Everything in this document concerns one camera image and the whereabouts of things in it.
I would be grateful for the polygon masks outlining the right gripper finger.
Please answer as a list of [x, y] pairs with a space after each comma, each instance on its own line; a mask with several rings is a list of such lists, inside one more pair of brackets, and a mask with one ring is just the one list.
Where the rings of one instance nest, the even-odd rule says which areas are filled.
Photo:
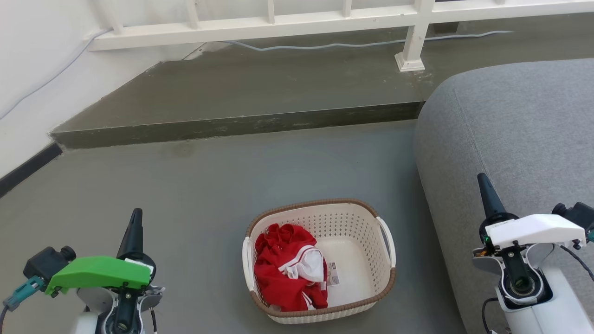
[[485, 218], [502, 219], [502, 217], [505, 217], [507, 214], [505, 207], [488, 176], [485, 173], [478, 173], [477, 180]]

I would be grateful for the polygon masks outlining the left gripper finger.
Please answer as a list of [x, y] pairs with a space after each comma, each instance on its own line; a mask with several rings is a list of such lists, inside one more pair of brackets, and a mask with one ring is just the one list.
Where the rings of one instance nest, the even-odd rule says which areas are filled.
[[142, 258], [143, 257], [143, 211], [135, 208], [132, 211], [128, 227], [121, 241], [116, 258]]

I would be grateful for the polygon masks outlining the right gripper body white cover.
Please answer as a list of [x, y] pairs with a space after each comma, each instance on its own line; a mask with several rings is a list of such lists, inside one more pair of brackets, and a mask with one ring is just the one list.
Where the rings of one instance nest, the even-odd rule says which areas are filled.
[[531, 214], [522, 218], [507, 220], [488, 225], [481, 230], [481, 241], [496, 250], [529, 244], [562, 244], [570, 246], [587, 243], [583, 227], [559, 216], [558, 214]]

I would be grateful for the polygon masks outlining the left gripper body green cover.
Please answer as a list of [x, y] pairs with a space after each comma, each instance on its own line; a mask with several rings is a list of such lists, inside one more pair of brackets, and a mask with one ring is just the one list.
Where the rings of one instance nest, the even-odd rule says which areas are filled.
[[96, 287], [141, 290], [154, 279], [157, 266], [149, 257], [120, 259], [95, 256], [66, 260], [64, 264], [58, 264], [58, 269], [46, 284], [46, 295]]

